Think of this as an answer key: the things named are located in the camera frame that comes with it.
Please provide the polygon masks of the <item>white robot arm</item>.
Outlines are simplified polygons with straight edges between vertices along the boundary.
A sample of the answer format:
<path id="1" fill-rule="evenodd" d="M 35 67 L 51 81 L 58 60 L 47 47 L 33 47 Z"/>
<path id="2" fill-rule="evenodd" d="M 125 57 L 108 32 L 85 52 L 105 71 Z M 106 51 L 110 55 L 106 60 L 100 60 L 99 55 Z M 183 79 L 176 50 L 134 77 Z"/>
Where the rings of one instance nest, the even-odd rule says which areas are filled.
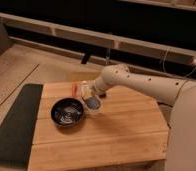
<path id="1" fill-rule="evenodd" d="M 91 83 L 101 95 L 125 86 L 172 106 L 164 171 L 196 171 L 196 81 L 130 73 L 126 65 L 109 65 Z"/>

